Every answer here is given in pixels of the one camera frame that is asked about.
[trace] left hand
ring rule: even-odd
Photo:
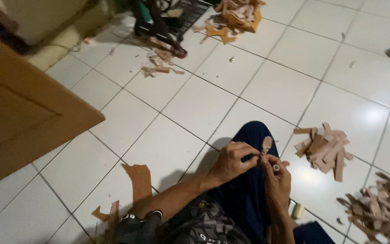
[[[242,158],[249,154],[254,156],[242,162]],[[231,141],[222,148],[219,158],[209,171],[209,176],[215,186],[220,186],[255,167],[260,158],[259,155],[260,152],[246,142]]]

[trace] small metal object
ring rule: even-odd
[[[275,164],[273,166],[273,169],[274,169],[274,172],[278,172],[279,171],[279,165]]]

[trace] wooden board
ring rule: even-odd
[[[104,119],[0,42],[0,180]]]

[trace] dark trousers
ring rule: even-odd
[[[259,121],[249,122],[237,132],[233,141],[243,141],[261,151],[266,136],[273,138],[267,126]],[[279,157],[275,142],[268,152]],[[242,158],[249,160],[252,155]],[[265,196],[266,176],[261,165],[248,170],[239,177],[210,190],[207,194],[219,203],[225,215],[243,230],[252,244],[265,244],[270,215]],[[323,228],[310,223],[294,229],[296,244],[334,244]]]

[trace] green object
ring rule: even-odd
[[[141,11],[141,15],[145,22],[151,21],[150,10],[145,6],[144,1],[138,0],[138,8]]]

